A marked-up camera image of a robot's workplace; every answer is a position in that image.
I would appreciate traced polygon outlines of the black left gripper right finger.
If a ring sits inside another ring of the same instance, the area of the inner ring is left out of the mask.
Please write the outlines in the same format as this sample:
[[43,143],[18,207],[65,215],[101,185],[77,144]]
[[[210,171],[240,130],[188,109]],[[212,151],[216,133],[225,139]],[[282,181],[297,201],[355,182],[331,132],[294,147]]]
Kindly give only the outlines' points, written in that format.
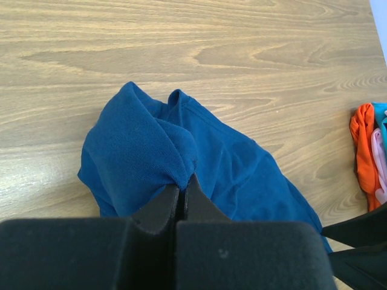
[[235,222],[192,176],[175,230],[176,289],[335,289],[320,234],[303,222]]

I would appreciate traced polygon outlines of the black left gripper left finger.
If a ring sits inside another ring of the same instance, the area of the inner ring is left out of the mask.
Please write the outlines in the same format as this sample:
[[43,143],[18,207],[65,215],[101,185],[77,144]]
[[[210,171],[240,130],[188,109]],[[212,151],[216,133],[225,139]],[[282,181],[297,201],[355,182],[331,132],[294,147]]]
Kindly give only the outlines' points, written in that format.
[[130,217],[1,223],[2,289],[169,289],[179,190]]

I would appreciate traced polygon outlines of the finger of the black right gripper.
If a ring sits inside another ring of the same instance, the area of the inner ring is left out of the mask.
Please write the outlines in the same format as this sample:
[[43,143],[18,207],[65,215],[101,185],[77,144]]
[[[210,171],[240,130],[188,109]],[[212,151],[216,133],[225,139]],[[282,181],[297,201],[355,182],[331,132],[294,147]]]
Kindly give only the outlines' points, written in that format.
[[354,248],[386,242],[386,204],[361,216],[324,227],[321,234]]
[[333,274],[353,289],[386,289],[386,247],[368,246],[328,255]]

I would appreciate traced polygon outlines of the blue t-shirt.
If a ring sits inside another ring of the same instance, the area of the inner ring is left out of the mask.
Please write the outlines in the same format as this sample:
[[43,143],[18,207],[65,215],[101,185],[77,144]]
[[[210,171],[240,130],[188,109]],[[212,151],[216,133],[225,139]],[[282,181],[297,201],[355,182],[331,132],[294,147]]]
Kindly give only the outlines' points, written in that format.
[[103,217],[130,216],[169,184],[185,192],[195,176],[204,221],[295,221],[322,231],[270,153],[179,89],[163,103],[127,83],[88,132],[78,176]]

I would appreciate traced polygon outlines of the pink folded t-shirt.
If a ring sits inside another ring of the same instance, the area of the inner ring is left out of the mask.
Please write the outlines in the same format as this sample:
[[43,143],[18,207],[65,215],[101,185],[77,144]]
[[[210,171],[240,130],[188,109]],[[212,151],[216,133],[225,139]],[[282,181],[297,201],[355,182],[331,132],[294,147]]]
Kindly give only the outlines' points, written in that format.
[[384,204],[386,203],[386,155],[383,147],[382,132],[379,128],[375,129],[371,135],[371,148],[380,183],[375,195],[377,200]]

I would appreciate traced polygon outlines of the orange folded t-shirt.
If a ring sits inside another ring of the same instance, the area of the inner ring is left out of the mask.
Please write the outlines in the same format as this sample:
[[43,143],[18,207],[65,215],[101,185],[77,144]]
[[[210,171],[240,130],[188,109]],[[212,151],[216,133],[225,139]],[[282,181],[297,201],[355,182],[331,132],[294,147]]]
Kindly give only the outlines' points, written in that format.
[[375,113],[371,103],[360,105],[350,120],[350,132],[356,149],[357,179],[360,188],[366,194],[368,211],[381,206],[376,198],[376,190],[380,189],[380,182],[371,146],[374,122]]

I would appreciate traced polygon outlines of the teal folded t-shirt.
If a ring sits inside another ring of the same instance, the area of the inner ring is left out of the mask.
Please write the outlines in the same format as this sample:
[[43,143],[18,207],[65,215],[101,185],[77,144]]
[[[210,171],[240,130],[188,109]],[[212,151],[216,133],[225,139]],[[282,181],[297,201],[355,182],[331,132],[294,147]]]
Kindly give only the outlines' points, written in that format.
[[372,102],[374,107],[374,115],[379,129],[382,133],[382,140],[386,144],[386,103]]

